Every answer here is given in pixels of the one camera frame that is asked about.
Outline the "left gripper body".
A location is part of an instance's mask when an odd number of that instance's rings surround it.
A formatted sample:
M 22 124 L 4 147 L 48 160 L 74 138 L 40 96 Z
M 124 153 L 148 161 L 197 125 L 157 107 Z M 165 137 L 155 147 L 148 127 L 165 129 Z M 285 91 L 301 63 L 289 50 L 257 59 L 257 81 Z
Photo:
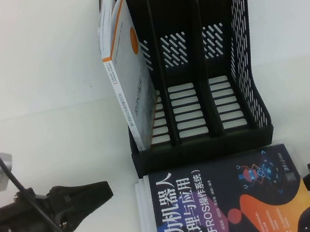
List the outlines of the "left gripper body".
M 59 189 L 60 187 L 54 187 L 45 196 L 36 195 L 32 188 L 28 191 L 42 211 L 62 228 L 60 213 L 70 210 L 70 200 L 67 196 L 59 194 Z M 23 194 L 18 192 L 14 202 L 18 232 L 58 232 Z

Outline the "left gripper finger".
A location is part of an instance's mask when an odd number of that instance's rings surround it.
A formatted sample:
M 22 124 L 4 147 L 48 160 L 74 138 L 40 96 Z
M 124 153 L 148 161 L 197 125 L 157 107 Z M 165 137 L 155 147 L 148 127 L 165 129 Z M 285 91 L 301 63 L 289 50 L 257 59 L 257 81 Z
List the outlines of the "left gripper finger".
M 60 213 L 62 228 L 64 232 L 74 232 L 82 221 L 91 213 L 96 211 L 99 205 L 93 204 L 86 207 L 76 207 Z
M 107 181 L 85 186 L 64 187 L 62 191 L 69 197 L 74 210 L 100 207 L 113 197 Z

